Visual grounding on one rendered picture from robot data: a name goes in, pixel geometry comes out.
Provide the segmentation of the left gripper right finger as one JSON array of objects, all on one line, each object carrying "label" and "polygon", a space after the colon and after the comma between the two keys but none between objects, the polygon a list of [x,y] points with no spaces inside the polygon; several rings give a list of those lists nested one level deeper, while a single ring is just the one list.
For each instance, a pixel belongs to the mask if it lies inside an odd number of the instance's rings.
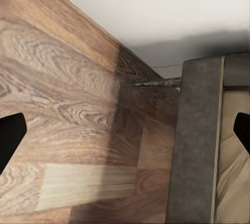
[{"label": "left gripper right finger", "polygon": [[238,113],[233,130],[250,154],[250,115]]}]

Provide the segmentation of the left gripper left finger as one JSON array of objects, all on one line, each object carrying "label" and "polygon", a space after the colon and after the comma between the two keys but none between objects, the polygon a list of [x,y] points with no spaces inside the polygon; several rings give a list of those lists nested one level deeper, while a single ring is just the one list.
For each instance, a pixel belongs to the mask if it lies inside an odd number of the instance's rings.
[{"label": "left gripper left finger", "polygon": [[0,175],[27,132],[23,113],[0,118]]}]

